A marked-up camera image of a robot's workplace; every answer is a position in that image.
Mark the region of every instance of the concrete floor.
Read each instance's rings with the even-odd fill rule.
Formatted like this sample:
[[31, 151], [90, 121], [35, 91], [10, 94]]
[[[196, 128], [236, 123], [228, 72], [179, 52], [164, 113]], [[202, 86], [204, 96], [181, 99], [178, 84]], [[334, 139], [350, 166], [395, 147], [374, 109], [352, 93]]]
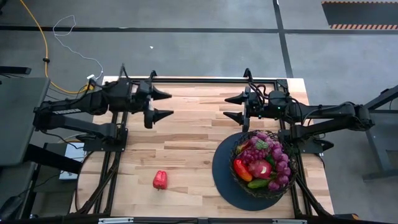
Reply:
[[[53, 26], [74, 14], [78, 26], [277, 28], [271, 0], [26, 3], [43, 26]], [[328, 29], [320, 0], [279, 0], [279, 5], [285, 29]], [[4, 8], [1, 24], [34, 26], [17, 0], [10, 0]], [[72, 25], [72, 20], [62, 25]], [[49, 75], [55, 83], [75, 91], [85, 84], [85, 77], [98, 74], [95, 62], [70, 53], [51, 32], [46, 32], [46, 37]], [[286, 39], [293, 75], [304, 78], [311, 104], [366, 103], [398, 83], [398, 35], [286, 35]], [[154, 69], [159, 75], [240, 77], [249, 67], [256, 77], [286, 77], [278, 34], [74, 32], [62, 40], [83, 55], [97, 58], [105, 75], [116, 75], [124, 62], [131, 75], [148, 75]], [[0, 31], [0, 46], [2, 64], [31, 67], [32, 77], [44, 76], [44, 45], [39, 32]], [[63, 98], [53, 91], [49, 95]], [[92, 119], [84, 114], [77, 117]], [[73, 134], [64, 130], [54, 133]], [[364, 220], [397, 223], [398, 179], [362, 181], [363, 174], [377, 169], [365, 134], [338, 131], [327, 134], [326, 139], [335, 143], [324, 158], [335, 213], [357, 213]], [[32, 138], [38, 145], [48, 141], [58, 139], [38, 133]]]

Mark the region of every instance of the cucumber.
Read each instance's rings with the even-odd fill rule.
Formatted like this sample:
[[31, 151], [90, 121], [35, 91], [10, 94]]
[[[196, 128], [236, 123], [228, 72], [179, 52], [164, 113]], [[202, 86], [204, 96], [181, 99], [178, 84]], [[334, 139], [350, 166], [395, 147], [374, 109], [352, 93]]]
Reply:
[[267, 187], [267, 185], [269, 184], [271, 180], [265, 180], [265, 179], [256, 179], [251, 181], [250, 183], [248, 183], [248, 187], [250, 189], [256, 189], [259, 187]]

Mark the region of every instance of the black floor stripe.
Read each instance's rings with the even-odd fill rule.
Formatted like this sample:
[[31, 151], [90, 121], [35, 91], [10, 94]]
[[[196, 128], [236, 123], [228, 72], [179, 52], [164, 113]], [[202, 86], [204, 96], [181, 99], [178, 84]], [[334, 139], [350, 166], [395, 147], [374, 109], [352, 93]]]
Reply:
[[[71, 27], [57, 27], [56, 32], [68, 32]], [[39, 31], [35, 26], [0, 26], [0, 30]], [[42, 27], [43, 31], [52, 31], [52, 27]], [[136, 27], [74, 27], [74, 32], [193, 32], [193, 33], [244, 33], [276, 34], [278, 29], [246, 28], [136, 28]]]
[[377, 25], [386, 29], [398, 24], [398, 4], [386, 2], [322, 2], [329, 25]]
[[284, 25], [282, 22], [282, 16], [280, 15], [278, 0], [272, 0], [272, 2], [274, 3], [276, 24], [279, 31], [280, 47], [282, 48], [282, 57], [284, 59], [286, 77], [293, 78], [292, 64], [290, 63], [289, 51], [287, 50], [286, 36], [284, 33]]
[[[55, 31], [67, 32], [71, 27], [59, 27]], [[39, 31], [34, 26], [0, 26], [0, 30]], [[43, 31], [52, 31], [52, 27], [43, 27]], [[229, 28], [118, 28], [118, 27], [75, 27], [73, 32], [193, 32], [193, 33], [240, 33], [240, 34], [390, 34], [397, 35], [398, 30], [331, 30], [331, 29], [229, 29]]]

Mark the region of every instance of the wooden tabletop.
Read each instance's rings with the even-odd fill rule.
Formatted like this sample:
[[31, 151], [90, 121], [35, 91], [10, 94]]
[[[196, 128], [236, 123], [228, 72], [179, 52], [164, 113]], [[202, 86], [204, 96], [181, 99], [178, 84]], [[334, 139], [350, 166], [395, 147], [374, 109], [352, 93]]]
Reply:
[[[105, 81], [116, 77], [104, 77]], [[303, 79], [288, 79], [289, 91], [299, 102], [308, 104]], [[154, 125], [144, 127], [142, 113], [129, 115], [127, 146], [122, 153], [114, 193], [112, 216], [130, 217], [228, 217], [293, 218], [292, 198], [288, 191], [274, 206], [258, 212], [238, 209], [218, 193], [211, 166], [218, 144], [241, 126], [223, 115], [224, 111], [242, 111], [243, 106], [224, 102], [240, 94], [245, 84], [156, 83], [156, 87], [173, 95], [154, 102], [159, 110], [174, 114]], [[267, 92], [273, 90], [267, 85]], [[111, 113], [95, 116], [94, 123], [108, 123]], [[252, 119], [251, 129], [277, 131], [273, 119]], [[83, 166], [78, 181], [78, 204], [81, 207], [97, 187], [103, 152], [95, 152]], [[319, 158], [303, 154], [308, 188], [324, 208], [333, 213], [323, 164]], [[166, 170], [167, 190], [156, 190], [152, 180], [158, 170]], [[304, 212], [302, 193], [298, 199]], [[103, 197], [104, 208], [108, 189]]]

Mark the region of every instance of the white cable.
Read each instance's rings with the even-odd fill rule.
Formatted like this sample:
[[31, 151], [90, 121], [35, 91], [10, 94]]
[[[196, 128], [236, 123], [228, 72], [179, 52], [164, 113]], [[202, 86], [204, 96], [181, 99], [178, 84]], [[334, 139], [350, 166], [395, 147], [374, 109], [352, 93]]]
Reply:
[[[73, 26], [72, 26], [72, 28], [70, 29], [70, 31], [69, 31], [67, 34], [57, 34], [57, 33], [55, 33], [55, 28], [56, 28], [56, 26], [57, 26], [61, 21], [63, 21], [64, 19], [68, 19], [69, 17], [72, 17], [72, 18], [73, 18]], [[69, 34], [72, 32], [72, 30], [73, 30], [73, 28], [74, 28], [75, 26], [76, 26], [75, 15], [70, 15], [70, 16], [67, 16], [67, 17], [64, 17], [64, 18], [60, 19], [60, 20], [55, 24], [55, 26], [52, 27], [52, 32], [54, 33], [54, 37], [60, 42], [60, 44], [61, 44], [63, 47], [66, 47], [66, 48], [69, 49], [72, 53], [78, 54], [79, 56], [81, 56], [81, 57], [84, 58], [84, 59], [95, 61], [95, 62], [101, 67], [101, 73], [98, 75], [98, 77], [95, 77], [95, 79], [97, 80], [97, 79], [101, 78], [102, 74], [104, 73], [104, 68], [103, 68], [102, 65], [99, 63], [99, 61], [97, 61], [97, 59], [95, 59], [95, 58], [89, 58], [89, 57], [84, 57], [84, 56], [82, 56], [81, 53], [76, 52], [76, 51], [72, 50], [70, 47], [64, 45], [64, 44], [62, 43], [62, 41], [58, 38], [58, 36], [60, 36], [60, 37], [65, 37], [65, 36], [69, 35]]]

